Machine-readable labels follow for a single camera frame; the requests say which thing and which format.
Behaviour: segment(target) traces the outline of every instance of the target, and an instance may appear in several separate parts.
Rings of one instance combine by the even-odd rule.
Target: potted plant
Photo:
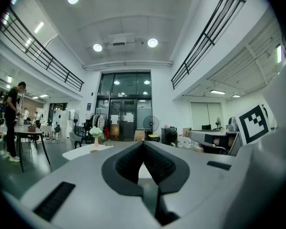
[[[99,139],[103,138],[103,131],[98,127],[93,127],[89,133],[94,137],[94,146],[99,146]]]

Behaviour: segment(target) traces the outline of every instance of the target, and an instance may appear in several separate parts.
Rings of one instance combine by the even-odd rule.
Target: white sneakers
[[[9,158],[10,162],[20,162],[20,158],[18,156],[12,157],[10,152],[7,152],[7,158]]]

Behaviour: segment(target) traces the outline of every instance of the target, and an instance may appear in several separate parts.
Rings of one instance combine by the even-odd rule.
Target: red object
[[[109,136],[110,136],[109,135],[109,129],[106,126],[105,126],[105,129],[104,129],[104,135],[105,135],[106,138],[109,138]]]

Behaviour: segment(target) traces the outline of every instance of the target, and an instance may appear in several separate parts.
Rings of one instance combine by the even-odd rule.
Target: electric fan
[[[215,123],[216,125],[217,125],[217,129],[219,130],[219,129],[221,129],[221,120],[220,120],[220,118],[218,117],[217,118],[217,120],[216,120],[216,123]]]
[[[159,121],[154,116],[148,116],[143,121],[143,127],[145,130],[152,130],[152,132],[155,132],[159,128]]]
[[[74,128],[73,125],[75,125],[74,133],[76,131],[76,125],[77,125],[77,123],[79,123],[79,121],[80,121],[80,118],[79,118],[78,114],[77,113],[71,113],[70,118],[69,118],[69,125],[71,126],[71,128]]]

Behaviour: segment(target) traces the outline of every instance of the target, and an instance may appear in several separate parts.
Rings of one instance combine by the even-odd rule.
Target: glass door
[[[113,99],[110,101],[110,139],[113,141],[133,141],[136,130],[136,100]]]

